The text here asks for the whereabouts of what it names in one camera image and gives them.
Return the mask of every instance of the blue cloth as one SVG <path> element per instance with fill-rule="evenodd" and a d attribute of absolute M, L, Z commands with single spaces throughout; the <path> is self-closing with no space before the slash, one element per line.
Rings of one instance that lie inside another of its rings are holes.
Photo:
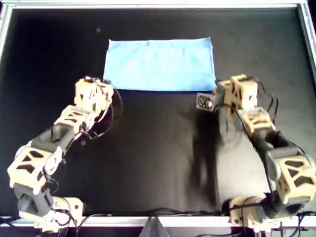
<path fill-rule="evenodd" d="M 212 90 L 215 74 L 211 39 L 110 40 L 103 79 L 118 89 Z"/>

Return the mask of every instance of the black wire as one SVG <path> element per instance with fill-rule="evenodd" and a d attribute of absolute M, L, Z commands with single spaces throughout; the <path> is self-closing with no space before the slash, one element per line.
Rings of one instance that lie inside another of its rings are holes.
<path fill-rule="evenodd" d="M 97 136 L 94 137 L 94 140 L 100 138 L 101 136 L 106 134 L 108 131 L 110 131 L 110 129 L 112 128 L 113 121 L 114 121 L 114 113 L 113 113 L 113 106 L 112 106 L 112 104 L 110 105 L 110 107 L 111 107 L 111 122 L 110 122 L 110 125 L 108 126 L 108 128 L 104 132 L 101 132 L 101 133 L 97 134 Z"/>
<path fill-rule="evenodd" d="M 59 183 L 56 179 L 54 179 L 53 177 L 51 177 L 50 175 L 46 175 L 46 180 L 48 183 L 51 183 L 51 184 L 55 184 L 56 185 L 56 188 L 54 191 L 51 191 L 52 194 L 56 193 L 59 189 Z"/>
<path fill-rule="evenodd" d="M 247 198 L 245 199 L 245 201 L 242 203 L 242 205 L 245 205 L 245 203 L 246 203 L 250 198 L 251 198 L 251 197 L 247 197 Z M 241 208 L 242 226 L 243 226 L 243 230 L 244 230 L 245 234 L 247 235 L 247 230 L 246 230 L 245 222 L 244 222 L 244 218 L 243 218 L 243 209 L 244 209 L 244 207 Z"/>
<path fill-rule="evenodd" d="M 280 234 L 281 234 L 281 237 L 284 237 L 282 222 L 280 222 Z"/>
<path fill-rule="evenodd" d="M 305 212 L 299 213 L 298 214 L 298 225 L 295 228 L 295 231 L 289 237 L 294 237 L 297 232 L 299 232 L 298 237 L 300 237 L 300 234 L 301 234 L 301 223 L 302 223 L 304 217 L 312 215 L 312 214 L 315 214 L 315 213 L 316 212 L 314 212 L 314 211 L 305 211 Z"/>
<path fill-rule="evenodd" d="M 278 98 L 274 97 L 273 94 L 271 93 L 267 93 L 265 87 L 263 86 L 263 83 L 259 81 L 259 79 L 254 78 L 254 81 L 257 82 L 259 85 L 261 85 L 263 93 L 265 94 L 265 96 L 270 97 L 271 101 L 269 104 L 269 107 L 267 109 L 267 112 L 269 112 L 269 110 L 271 109 L 273 103 L 274 103 L 274 98 L 276 98 L 276 106 L 275 106 L 275 111 L 274 111 L 274 115 L 273 115 L 273 119 L 272 119 L 272 123 L 275 124 L 276 123 L 276 118 L 277 118 L 277 109 L 278 109 Z"/>
<path fill-rule="evenodd" d="M 72 218 L 72 219 L 73 219 L 73 223 L 74 223 L 74 225 L 76 226 L 77 224 L 76 224 L 76 222 L 74 221 L 75 219 L 73 218 L 73 216 L 72 216 L 72 214 L 71 214 L 71 212 L 70 212 L 71 207 L 70 207 L 69 202 L 68 202 L 68 201 L 67 201 L 67 199 L 65 199 L 64 197 L 62 197 L 62 199 L 63 199 L 63 200 L 65 200 L 65 201 L 66 201 L 66 203 L 68 204 L 68 207 L 69 207 L 69 213 L 70 213 L 69 218 Z M 68 223 L 68 227 L 67 227 L 67 229 L 66 229 L 66 231 L 65 231 L 65 233 L 64 233 L 64 237 L 66 237 L 66 236 L 67 236 L 67 233 L 68 233 L 68 230 L 69 230 L 69 226 L 70 226 L 70 221 L 69 221 L 69 223 Z"/>
<path fill-rule="evenodd" d="M 79 236 L 79 231 L 80 231 L 82 225 L 83 225 L 90 217 L 95 217 L 95 216 L 105 216 L 105 214 L 97 213 L 97 214 L 92 214 L 92 215 L 89 215 L 89 216 L 85 217 L 85 218 L 83 219 L 83 221 L 80 223 L 80 225 L 78 225 L 77 228 L 76 228 L 76 237 Z"/>
<path fill-rule="evenodd" d="M 115 116 L 115 118 L 117 118 L 118 116 L 120 116 L 123 113 L 123 100 L 122 97 L 119 93 L 119 90 L 113 85 L 113 83 L 110 80 L 103 80 L 105 83 L 110 84 L 112 86 L 112 88 L 115 90 L 115 92 L 118 95 L 119 98 L 119 103 L 120 103 L 120 109 L 119 109 L 119 114 Z"/>
<path fill-rule="evenodd" d="M 38 232 L 36 232 L 36 231 L 26 230 L 26 229 L 23 229 L 21 227 L 15 226 L 14 224 L 11 223 L 12 221 L 16 221 L 18 219 L 20 219 L 20 218 L 17 218 L 17 217 L 2 218 L 2 217 L 0 217 L 0 225 L 7 224 L 11 228 L 16 229 L 19 232 L 32 233 L 32 234 L 36 234 L 36 235 L 38 234 Z"/>
<path fill-rule="evenodd" d="M 199 235 L 196 237 L 236 237 L 242 235 L 242 233 L 237 233 L 237 234 L 226 234 L 226 235 L 216 235 L 216 234 L 206 234 L 206 235 Z"/>
<path fill-rule="evenodd" d="M 246 207 L 253 207 L 253 206 L 263 206 L 264 204 L 262 202 L 257 202 L 257 203 L 250 203 L 250 204 L 245 204 L 245 205 L 239 205 L 239 206 L 233 206 L 227 210 L 225 210 L 222 214 L 225 214 L 227 212 L 231 212 L 237 209 L 242 209 Z"/>

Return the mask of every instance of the circuit board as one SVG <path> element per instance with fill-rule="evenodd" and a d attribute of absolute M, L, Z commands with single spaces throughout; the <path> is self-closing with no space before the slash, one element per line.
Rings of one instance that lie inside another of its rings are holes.
<path fill-rule="evenodd" d="M 199 110 L 205 110 L 205 111 L 213 111 L 214 105 L 213 105 L 213 97 L 212 94 L 206 94 L 206 93 L 197 93 L 197 101 L 196 101 L 196 107 Z"/>

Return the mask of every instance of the cable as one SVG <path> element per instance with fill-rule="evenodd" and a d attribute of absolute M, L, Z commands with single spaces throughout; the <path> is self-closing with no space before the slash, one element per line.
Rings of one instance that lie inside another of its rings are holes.
<path fill-rule="evenodd" d="M 227 212 L 231 212 L 231 211 L 234 211 L 234 210 L 237 210 L 237 209 L 243 209 L 243 208 L 246 208 L 246 207 L 263 206 L 263 205 L 264 205 L 263 202 L 256 202 L 256 203 L 250 203 L 250 204 L 245 204 L 245 205 L 233 206 L 233 207 L 227 209 L 226 211 L 224 211 L 222 214 L 225 214 Z"/>
<path fill-rule="evenodd" d="M 64 197 L 62 197 L 62 199 L 63 200 L 65 200 L 66 201 L 66 203 L 68 204 L 68 207 L 69 207 L 69 212 L 70 212 L 70 204 L 69 204 L 69 202 L 67 201 L 67 199 L 65 199 Z M 73 220 L 74 220 L 74 218 L 73 218 L 73 216 L 72 216 L 72 214 L 71 214 L 71 212 L 70 212 L 70 216 L 69 216 L 69 218 L 72 218 Z M 68 227 L 67 227 L 67 229 L 66 229 L 66 231 L 65 231 L 65 233 L 64 233 L 64 237 L 66 237 L 67 236 L 67 233 L 68 233 L 68 230 L 69 230 L 69 226 L 70 226 L 70 220 L 69 220 L 69 223 L 68 223 Z"/>
<path fill-rule="evenodd" d="M 87 216 L 83 219 L 83 221 L 80 223 L 80 225 L 78 225 L 78 227 L 76 228 L 76 237 L 79 236 L 79 231 L 82 227 L 82 225 L 90 218 L 90 217 L 95 217 L 95 216 L 105 216 L 105 214 L 102 213 L 97 213 L 97 214 L 92 214 L 90 216 Z"/>
<path fill-rule="evenodd" d="M 196 237 L 237 237 L 239 235 L 242 235 L 242 233 L 226 234 L 226 235 L 207 234 L 207 235 L 199 235 L 199 236 L 196 236 Z"/>
<path fill-rule="evenodd" d="M 257 82 L 262 87 L 264 95 L 271 98 L 271 101 L 270 101 L 270 104 L 268 106 L 267 112 L 269 112 L 269 110 L 271 109 L 271 107 L 272 107 L 272 105 L 274 103 L 274 98 L 276 98 L 276 107 L 275 107 L 275 111 L 274 111 L 274 115 L 273 115 L 273 119 L 272 119 L 272 123 L 275 124 L 276 123 L 276 117 L 277 117 L 277 109 L 278 109 L 278 98 L 274 97 L 274 95 L 271 94 L 271 93 L 267 93 L 265 87 L 263 86 L 263 83 L 260 82 L 258 78 L 255 78 L 255 77 L 251 77 L 251 78 L 253 78 L 254 81 Z"/>
<path fill-rule="evenodd" d="M 305 211 L 305 212 L 302 212 L 302 213 L 298 213 L 297 214 L 298 215 L 298 225 L 295 228 L 295 231 L 289 237 L 294 237 L 297 232 L 299 232 L 297 237 L 300 237 L 300 234 L 301 234 L 301 223 L 302 223 L 304 217 L 312 215 L 312 214 L 315 214 L 315 213 L 316 212 L 314 212 L 314 211 Z"/>
<path fill-rule="evenodd" d="M 17 217 L 2 218 L 2 217 L 0 217 L 0 225 L 7 224 L 8 226 L 16 229 L 19 232 L 32 233 L 32 234 L 38 235 L 38 232 L 31 231 L 31 230 L 25 230 L 22 228 L 20 229 L 20 227 L 17 227 L 11 223 L 12 221 L 16 221 L 18 219 L 20 219 L 20 218 L 17 218 Z"/>
<path fill-rule="evenodd" d="M 51 183 L 51 184 L 55 184 L 56 185 L 56 188 L 54 191 L 51 191 L 52 194 L 54 194 L 55 192 L 58 191 L 59 189 L 59 183 L 56 179 L 54 179 L 53 177 L 51 177 L 50 175 L 46 175 L 46 180 L 48 183 Z"/>
<path fill-rule="evenodd" d="M 111 127 L 112 127 L 112 125 L 113 125 L 114 113 L 113 113 L 113 106 L 112 106 L 112 104 L 110 105 L 110 107 L 111 107 L 111 122 L 110 122 L 110 125 L 108 126 L 108 128 L 107 128 L 104 132 L 101 132 L 101 133 L 97 134 L 97 136 L 94 137 L 94 140 L 95 140 L 95 139 L 98 139 L 98 138 L 100 138 L 101 136 L 103 136 L 104 134 L 106 134 L 106 133 L 111 129 Z"/>
<path fill-rule="evenodd" d="M 123 100 L 122 100 L 122 97 L 119 93 L 119 90 L 113 85 L 113 83 L 110 81 L 110 80 L 103 80 L 105 83 L 107 84 L 110 84 L 112 86 L 112 88 L 115 90 L 115 92 L 117 93 L 118 95 L 118 98 L 119 98 L 119 102 L 120 102 L 120 110 L 119 110 L 119 114 L 116 115 L 115 117 L 117 118 L 118 116 L 120 116 L 122 113 L 123 113 Z"/>

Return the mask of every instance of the folded fabric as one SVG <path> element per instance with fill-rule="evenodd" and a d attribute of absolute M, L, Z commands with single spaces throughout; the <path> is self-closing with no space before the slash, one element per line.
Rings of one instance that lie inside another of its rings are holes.
<path fill-rule="evenodd" d="M 215 74 L 211 39 L 110 40 L 103 79 L 118 89 L 212 90 Z"/>

